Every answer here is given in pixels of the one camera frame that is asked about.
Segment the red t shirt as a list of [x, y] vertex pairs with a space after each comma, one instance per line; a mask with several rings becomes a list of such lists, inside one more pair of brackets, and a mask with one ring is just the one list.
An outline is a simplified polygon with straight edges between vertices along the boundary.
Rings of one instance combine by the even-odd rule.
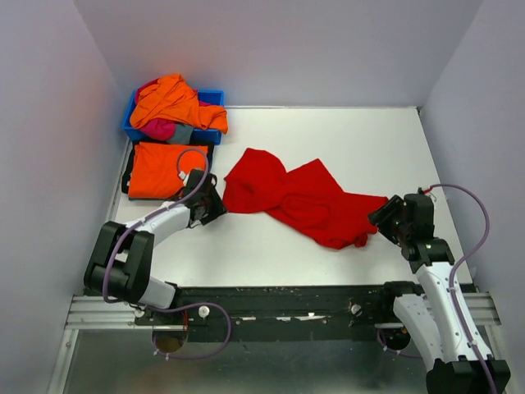
[[368, 214], [388, 201], [344, 191], [320, 159], [288, 171], [272, 153], [251, 148], [225, 182], [223, 202], [230, 212], [264, 212], [333, 250], [364, 247], [377, 232]]

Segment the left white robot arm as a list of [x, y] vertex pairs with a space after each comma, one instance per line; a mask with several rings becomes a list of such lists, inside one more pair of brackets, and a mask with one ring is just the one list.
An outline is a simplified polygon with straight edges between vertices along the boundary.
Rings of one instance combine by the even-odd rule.
[[84, 272], [84, 287], [110, 301], [153, 307], [162, 323], [175, 323], [182, 305], [177, 285], [151, 275], [153, 250], [178, 231], [206, 225], [227, 213], [217, 177], [193, 170], [173, 200], [127, 223], [103, 224]]

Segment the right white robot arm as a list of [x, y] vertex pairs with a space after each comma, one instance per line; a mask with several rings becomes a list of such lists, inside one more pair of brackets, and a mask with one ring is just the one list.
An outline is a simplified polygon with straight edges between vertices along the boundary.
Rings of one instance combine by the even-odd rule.
[[423, 190], [390, 198], [369, 222], [401, 249], [421, 286], [385, 285], [379, 315], [399, 320], [426, 366], [430, 393], [502, 393], [511, 373], [494, 357], [468, 309], [459, 281], [459, 265], [448, 243], [435, 236], [434, 203]]

